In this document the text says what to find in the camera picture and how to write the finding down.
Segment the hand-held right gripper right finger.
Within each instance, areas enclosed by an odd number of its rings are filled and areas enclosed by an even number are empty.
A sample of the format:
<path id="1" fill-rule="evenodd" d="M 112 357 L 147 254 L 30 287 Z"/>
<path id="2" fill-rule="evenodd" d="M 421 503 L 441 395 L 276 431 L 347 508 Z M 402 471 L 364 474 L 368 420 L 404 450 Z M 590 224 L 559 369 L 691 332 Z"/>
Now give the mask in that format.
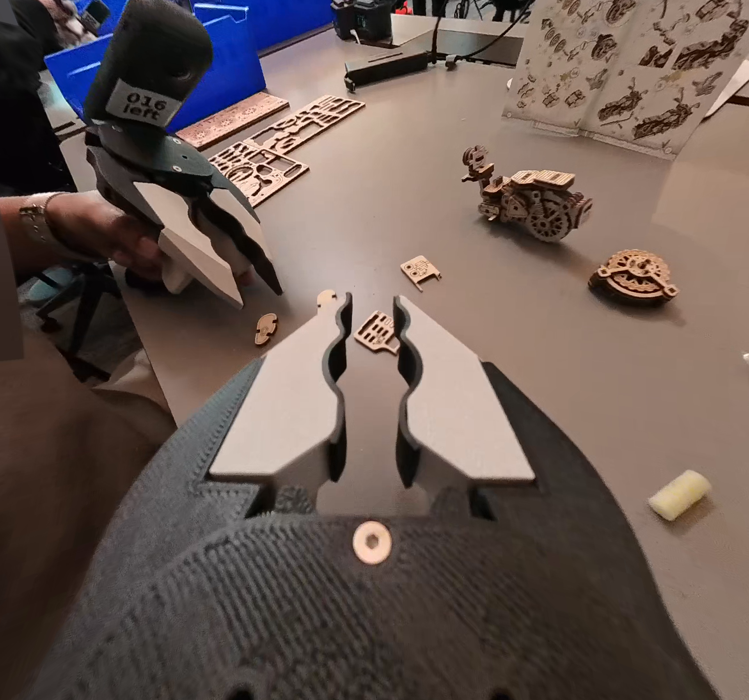
<path id="1" fill-rule="evenodd" d="M 404 295 L 394 297 L 392 318 L 406 384 L 396 437 L 404 488 L 433 501 L 445 489 L 533 485 L 536 473 L 478 355 Z"/>

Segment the wooden offcut with slot grid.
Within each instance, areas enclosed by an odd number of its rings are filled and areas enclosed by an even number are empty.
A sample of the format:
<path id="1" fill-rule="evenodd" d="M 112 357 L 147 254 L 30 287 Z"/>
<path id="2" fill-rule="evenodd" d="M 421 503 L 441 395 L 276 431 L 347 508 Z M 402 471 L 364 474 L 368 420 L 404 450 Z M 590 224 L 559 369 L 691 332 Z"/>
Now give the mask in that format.
<path id="1" fill-rule="evenodd" d="M 373 311 L 353 333 L 353 337 L 371 352 L 387 352 L 394 356 L 399 353 L 400 342 L 395 335 L 395 322 L 383 311 Z"/>

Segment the grey desk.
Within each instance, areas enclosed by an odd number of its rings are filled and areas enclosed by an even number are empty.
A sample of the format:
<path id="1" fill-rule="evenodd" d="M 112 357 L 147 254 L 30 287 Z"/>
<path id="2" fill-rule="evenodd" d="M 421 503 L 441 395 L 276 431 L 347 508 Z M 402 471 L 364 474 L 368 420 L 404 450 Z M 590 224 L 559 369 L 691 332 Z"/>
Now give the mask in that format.
<path id="1" fill-rule="evenodd" d="M 747 698 L 747 111 L 669 165 L 500 124 L 509 72 L 434 68 L 359 93 L 257 211 L 285 290 L 234 311 L 193 283 L 123 286 L 182 424 L 118 510 L 30 698 Z M 548 244 L 478 213 L 493 175 L 575 174 L 592 214 Z M 610 256 L 669 265 L 679 295 L 589 290 Z M 442 274 L 420 293 L 400 264 Z M 351 293 L 346 461 L 319 489 L 211 480 L 261 360 Z M 404 295 L 478 355 L 529 487 L 445 489 L 396 467 L 398 355 L 353 333 Z M 257 320 L 275 335 L 254 344 Z M 647 506 L 692 469 L 712 490 Z"/>

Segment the person's left hand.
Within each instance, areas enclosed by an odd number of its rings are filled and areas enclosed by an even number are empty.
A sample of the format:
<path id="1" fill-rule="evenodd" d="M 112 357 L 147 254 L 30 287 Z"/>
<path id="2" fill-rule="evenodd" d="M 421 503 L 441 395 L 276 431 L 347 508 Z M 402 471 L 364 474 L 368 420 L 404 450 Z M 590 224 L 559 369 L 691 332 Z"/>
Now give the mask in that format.
<path id="1" fill-rule="evenodd" d="M 68 250 L 107 259 L 149 281 L 160 281 L 163 255 L 139 219 L 98 192 L 59 194 L 46 205 L 46 221 Z"/>

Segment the wide punched wooden sheet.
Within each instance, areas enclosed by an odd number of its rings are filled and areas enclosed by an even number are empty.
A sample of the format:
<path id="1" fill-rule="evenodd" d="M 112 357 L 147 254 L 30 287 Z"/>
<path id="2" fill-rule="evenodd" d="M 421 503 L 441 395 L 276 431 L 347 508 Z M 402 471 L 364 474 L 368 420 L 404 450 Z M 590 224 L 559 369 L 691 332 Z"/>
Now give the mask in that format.
<path id="1" fill-rule="evenodd" d="M 257 208 L 309 172 L 309 166 L 250 140 L 233 143 L 209 162 Z"/>

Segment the dark engraved wooden sheet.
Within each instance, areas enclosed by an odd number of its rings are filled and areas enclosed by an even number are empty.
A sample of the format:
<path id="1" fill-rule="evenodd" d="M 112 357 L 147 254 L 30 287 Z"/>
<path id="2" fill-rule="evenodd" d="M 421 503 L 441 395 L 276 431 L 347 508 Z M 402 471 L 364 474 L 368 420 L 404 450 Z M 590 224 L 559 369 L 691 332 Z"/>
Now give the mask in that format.
<path id="1" fill-rule="evenodd" d="M 221 141 L 289 107 L 286 99 L 259 92 L 176 132 L 176 137 L 197 150 Z"/>

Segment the long punched wooden sheet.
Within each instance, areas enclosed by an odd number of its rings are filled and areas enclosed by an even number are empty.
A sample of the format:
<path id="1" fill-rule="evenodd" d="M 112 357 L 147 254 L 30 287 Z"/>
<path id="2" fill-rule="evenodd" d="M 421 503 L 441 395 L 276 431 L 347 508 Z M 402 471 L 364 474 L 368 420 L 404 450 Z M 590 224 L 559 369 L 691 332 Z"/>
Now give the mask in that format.
<path id="1" fill-rule="evenodd" d="M 288 155 L 365 106 L 365 103 L 351 98 L 321 96 L 255 133 L 249 140 L 262 149 Z"/>

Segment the person's beige trousers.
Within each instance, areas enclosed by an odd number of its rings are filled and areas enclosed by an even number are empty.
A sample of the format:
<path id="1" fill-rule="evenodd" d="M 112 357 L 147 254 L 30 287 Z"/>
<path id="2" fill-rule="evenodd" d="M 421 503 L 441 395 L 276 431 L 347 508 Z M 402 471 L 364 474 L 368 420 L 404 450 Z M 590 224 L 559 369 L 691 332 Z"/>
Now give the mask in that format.
<path id="1" fill-rule="evenodd" d="M 159 418 L 173 423 L 163 389 L 145 349 L 128 355 L 107 381 L 91 390 L 132 422 Z"/>

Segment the wooden offcut with square holes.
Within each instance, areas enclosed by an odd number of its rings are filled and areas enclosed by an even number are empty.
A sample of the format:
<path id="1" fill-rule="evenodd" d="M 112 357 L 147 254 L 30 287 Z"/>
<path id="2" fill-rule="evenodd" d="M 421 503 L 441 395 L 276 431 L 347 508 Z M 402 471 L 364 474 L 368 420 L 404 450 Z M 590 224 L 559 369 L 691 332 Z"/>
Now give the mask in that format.
<path id="1" fill-rule="evenodd" d="M 400 270 L 420 293 L 423 293 L 423 283 L 426 281 L 442 280 L 440 271 L 424 255 L 417 255 L 403 262 Z"/>

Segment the black bar-shaped device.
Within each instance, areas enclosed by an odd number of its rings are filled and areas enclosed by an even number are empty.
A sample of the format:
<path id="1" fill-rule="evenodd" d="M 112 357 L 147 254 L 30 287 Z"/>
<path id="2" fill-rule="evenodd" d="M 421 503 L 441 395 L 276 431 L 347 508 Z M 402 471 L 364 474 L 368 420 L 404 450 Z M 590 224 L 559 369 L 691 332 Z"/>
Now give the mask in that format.
<path id="1" fill-rule="evenodd" d="M 425 71 L 433 62 L 430 51 L 389 50 L 380 55 L 344 64 L 344 86 L 354 94 L 357 88 Z"/>

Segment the round wooden gear model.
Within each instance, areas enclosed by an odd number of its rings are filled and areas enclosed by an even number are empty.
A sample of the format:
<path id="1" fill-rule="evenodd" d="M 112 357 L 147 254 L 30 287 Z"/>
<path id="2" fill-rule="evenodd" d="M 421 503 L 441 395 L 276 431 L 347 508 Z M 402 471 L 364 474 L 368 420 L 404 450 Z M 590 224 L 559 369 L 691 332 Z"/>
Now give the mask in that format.
<path id="1" fill-rule="evenodd" d="M 671 281 L 667 262 L 640 249 L 625 249 L 610 256 L 590 276 L 587 286 L 613 301 L 636 307 L 658 307 L 680 293 Z"/>

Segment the white foam cylinder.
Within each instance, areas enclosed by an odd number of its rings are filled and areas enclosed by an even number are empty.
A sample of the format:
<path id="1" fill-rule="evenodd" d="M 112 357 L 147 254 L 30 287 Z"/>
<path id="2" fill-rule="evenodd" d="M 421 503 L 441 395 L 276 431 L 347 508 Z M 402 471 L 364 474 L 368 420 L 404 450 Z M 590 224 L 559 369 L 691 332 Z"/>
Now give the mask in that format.
<path id="1" fill-rule="evenodd" d="M 711 490 L 712 485 L 703 474 L 688 469 L 652 495 L 647 506 L 671 523 L 706 498 Z"/>

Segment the wooden motorcycle model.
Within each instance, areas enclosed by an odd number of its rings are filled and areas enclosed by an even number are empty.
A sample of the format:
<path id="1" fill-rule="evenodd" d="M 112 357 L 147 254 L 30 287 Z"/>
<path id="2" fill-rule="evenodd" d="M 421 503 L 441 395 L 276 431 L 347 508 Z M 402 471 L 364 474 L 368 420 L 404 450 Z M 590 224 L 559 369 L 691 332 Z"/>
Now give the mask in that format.
<path id="1" fill-rule="evenodd" d="M 467 170 L 461 181 L 478 184 L 477 211 L 490 223 L 513 224 L 540 242 L 556 244 L 592 214 L 593 200 L 572 191 L 573 173 L 530 170 L 495 177 L 481 145 L 465 149 L 461 161 Z"/>

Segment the black battery charger dock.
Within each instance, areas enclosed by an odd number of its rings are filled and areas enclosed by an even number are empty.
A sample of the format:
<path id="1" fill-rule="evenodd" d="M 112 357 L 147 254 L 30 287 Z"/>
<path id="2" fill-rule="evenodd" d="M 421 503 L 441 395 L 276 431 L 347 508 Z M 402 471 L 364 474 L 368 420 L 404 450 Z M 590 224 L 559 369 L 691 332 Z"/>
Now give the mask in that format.
<path id="1" fill-rule="evenodd" d="M 395 0 L 332 0 L 333 29 L 343 41 L 392 47 L 394 3 Z"/>

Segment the printed instruction sheet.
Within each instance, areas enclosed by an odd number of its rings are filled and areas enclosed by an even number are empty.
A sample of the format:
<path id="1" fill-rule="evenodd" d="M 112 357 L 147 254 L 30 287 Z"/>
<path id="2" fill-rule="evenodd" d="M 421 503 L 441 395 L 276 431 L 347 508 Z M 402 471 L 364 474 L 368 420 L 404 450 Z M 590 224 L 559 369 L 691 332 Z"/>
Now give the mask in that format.
<path id="1" fill-rule="evenodd" d="M 536 0 L 502 117 L 672 161 L 747 31 L 748 0 Z"/>

